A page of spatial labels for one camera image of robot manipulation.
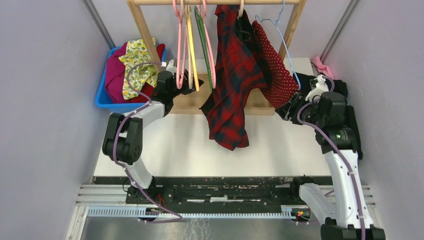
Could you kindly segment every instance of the laundry basket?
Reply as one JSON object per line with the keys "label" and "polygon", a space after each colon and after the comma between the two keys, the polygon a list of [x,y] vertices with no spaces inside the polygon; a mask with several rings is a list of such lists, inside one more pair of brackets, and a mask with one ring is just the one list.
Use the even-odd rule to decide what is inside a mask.
{"label": "laundry basket", "polygon": [[[107,55],[107,58],[109,58],[116,50],[120,49],[120,46],[114,47],[110,50],[109,54]],[[165,61],[167,56],[167,49],[165,48],[163,50],[162,54],[162,62]],[[112,113],[117,114],[124,114],[131,112],[141,106],[143,106],[145,103],[113,103],[112,99],[109,97],[108,92],[105,89],[105,80],[106,80],[106,67],[104,66],[103,75],[101,76],[100,85],[97,89],[97,94],[95,96],[95,104],[97,107],[102,109],[109,109]]]}

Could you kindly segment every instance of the wooden clothes rack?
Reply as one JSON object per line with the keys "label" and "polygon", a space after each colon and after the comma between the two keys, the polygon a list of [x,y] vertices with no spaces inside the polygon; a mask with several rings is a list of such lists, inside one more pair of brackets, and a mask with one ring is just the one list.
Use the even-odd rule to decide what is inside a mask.
{"label": "wooden clothes rack", "polygon": [[[172,5],[173,0],[126,0],[134,17],[135,24],[137,25],[138,31],[144,40],[147,52],[150,55],[152,62],[160,63],[161,59],[156,51],[156,46],[153,43],[152,35],[150,34],[149,27],[147,26],[142,5]],[[241,0],[206,0],[208,5],[239,5]],[[285,0],[286,5],[294,5],[291,11],[290,18],[287,23],[287,27],[284,32],[284,41],[289,48],[295,34],[296,27],[299,19],[301,18],[302,11],[304,9],[306,0]],[[186,5],[201,5],[202,0],[184,0]],[[244,0],[245,5],[281,5],[283,0]],[[278,54],[282,59],[286,56],[286,48],[281,42]],[[154,65],[156,72],[160,72],[163,69],[159,65]],[[206,74],[199,74],[199,79],[207,80]],[[203,86],[200,91],[193,92],[189,95],[180,95],[174,99],[174,106],[171,113],[174,114],[201,114],[199,108],[209,97],[209,88]],[[274,108],[270,105],[268,100],[262,95],[259,89],[251,91],[247,100],[244,113],[247,115],[273,115]]]}

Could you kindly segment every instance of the robotic arm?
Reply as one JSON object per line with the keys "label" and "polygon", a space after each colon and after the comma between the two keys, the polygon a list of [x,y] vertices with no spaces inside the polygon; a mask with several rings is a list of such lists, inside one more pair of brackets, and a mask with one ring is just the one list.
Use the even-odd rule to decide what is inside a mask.
{"label": "robotic arm", "polygon": [[[143,160],[140,160],[143,128],[165,117],[174,105],[174,97],[192,92],[186,82],[182,89],[177,89],[174,77],[169,71],[158,74],[151,105],[128,119],[121,130],[121,135],[124,132],[127,135],[119,136],[116,145],[118,163],[131,176],[131,185],[136,186],[137,183],[151,196],[155,195],[155,178],[146,169]],[[275,112],[285,121],[315,128],[315,139],[321,146],[331,172],[336,207],[314,183],[301,185],[299,196],[321,224],[321,239],[385,240],[384,230],[374,227],[361,188],[358,172],[358,153],[361,153],[359,136],[350,127],[351,121],[346,117],[350,114],[354,119],[353,107],[347,105],[343,95],[329,91],[322,76],[311,80],[311,85],[314,87],[307,96],[296,93],[290,102]],[[316,96],[320,97],[318,102],[314,102]],[[109,118],[102,151],[111,159],[116,133],[123,120],[124,116],[117,113]]]}

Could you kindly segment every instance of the light blue wire hanger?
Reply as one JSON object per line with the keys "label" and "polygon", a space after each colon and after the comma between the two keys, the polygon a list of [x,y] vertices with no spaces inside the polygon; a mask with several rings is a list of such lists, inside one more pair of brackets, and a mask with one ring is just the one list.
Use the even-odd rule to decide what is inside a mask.
{"label": "light blue wire hanger", "polygon": [[261,23],[263,21],[270,21],[274,26],[277,27],[277,31],[278,31],[278,33],[279,33],[279,35],[281,37],[282,43],[284,44],[284,48],[285,48],[285,51],[287,53],[288,62],[290,63],[290,70],[294,74],[294,77],[296,78],[297,84],[299,85],[299,88],[297,90],[300,90],[301,89],[301,81],[299,81],[298,74],[293,70],[292,58],[290,57],[290,53],[289,53],[289,49],[287,49],[286,41],[284,41],[283,34],[281,33],[280,28],[279,28],[281,14],[283,13],[285,6],[286,6],[286,0],[283,0],[281,11],[279,11],[278,18],[277,18],[277,20],[275,20],[275,22],[273,22],[273,20],[271,20],[270,18],[261,19],[261,17],[258,16],[258,15],[254,16],[254,19],[255,20],[259,19],[259,22],[261,22]]}

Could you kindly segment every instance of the yellow hanger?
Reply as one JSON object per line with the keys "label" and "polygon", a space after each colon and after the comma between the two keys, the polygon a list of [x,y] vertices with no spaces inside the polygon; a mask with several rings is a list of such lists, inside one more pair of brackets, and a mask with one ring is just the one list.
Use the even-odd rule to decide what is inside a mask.
{"label": "yellow hanger", "polygon": [[191,56],[191,64],[193,65],[193,75],[194,75],[194,86],[196,87],[196,91],[199,91],[199,78],[198,71],[196,68],[196,57],[195,57],[195,46],[193,43],[193,29],[192,29],[192,7],[190,5],[186,6],[186,23],[187,23],[187,31],[188,31],[188,49],[190,51]]}

